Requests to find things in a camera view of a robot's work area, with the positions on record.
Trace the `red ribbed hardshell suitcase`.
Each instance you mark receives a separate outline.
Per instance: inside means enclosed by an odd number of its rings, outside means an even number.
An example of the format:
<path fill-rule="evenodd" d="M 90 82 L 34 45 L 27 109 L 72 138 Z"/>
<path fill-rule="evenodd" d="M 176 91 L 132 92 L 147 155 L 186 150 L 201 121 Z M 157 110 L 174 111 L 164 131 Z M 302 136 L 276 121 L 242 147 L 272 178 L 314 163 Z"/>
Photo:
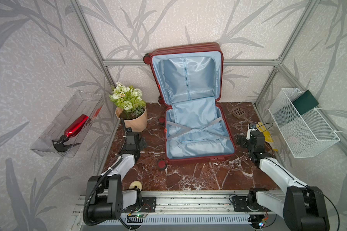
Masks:
<path fill-rule="evenodd" d="M 165 156 L 169 165 L 224 161 L 234 156 L 234 143 L 223 109 L 224 56 L 216 42 L 160 48 L 145 54 L 165 105 Z"/>

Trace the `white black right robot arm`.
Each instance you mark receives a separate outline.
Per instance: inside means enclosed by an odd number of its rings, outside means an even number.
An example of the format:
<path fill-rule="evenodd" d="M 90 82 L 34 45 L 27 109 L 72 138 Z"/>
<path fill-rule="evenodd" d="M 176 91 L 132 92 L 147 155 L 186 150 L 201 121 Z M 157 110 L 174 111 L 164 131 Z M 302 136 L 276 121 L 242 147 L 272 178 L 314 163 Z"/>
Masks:
<path fill-rule="evenodd" d="M 265 137 L 259 131 L 237 135 L 237 145 L 248 151 L 248 157 L 266 173 L 282 190 L 284 198 L 265 189 L 250 189 L 247 206 L 250 210 L 259 207 L 269 209 L 283 218 L 291 231 L 328 231 L 330 221 L 326 207 L 329 198 L 315 186 L 297 179 L 277 159 L 265 151 Z"/>

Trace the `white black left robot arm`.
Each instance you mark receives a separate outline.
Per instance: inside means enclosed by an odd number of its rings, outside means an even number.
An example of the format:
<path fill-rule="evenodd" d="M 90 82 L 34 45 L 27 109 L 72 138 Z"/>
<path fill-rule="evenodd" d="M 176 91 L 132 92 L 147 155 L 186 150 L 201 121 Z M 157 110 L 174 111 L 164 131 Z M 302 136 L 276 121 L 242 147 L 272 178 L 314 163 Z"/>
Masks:
<path fill-rule="evenodd" d="M 123 119 L 120 122 L 124 129 L 124 142 L 116 161 L 101 175 L 92 176 L 87 183 L 83 222 L 88 226 L 106 220 L 120 220 L 124 210 L 143 206 L 141 189 L 134 186 L 124 191 L 122 180 L 139 160 L 146 143 L 139 132 L 126 127 Z"/>

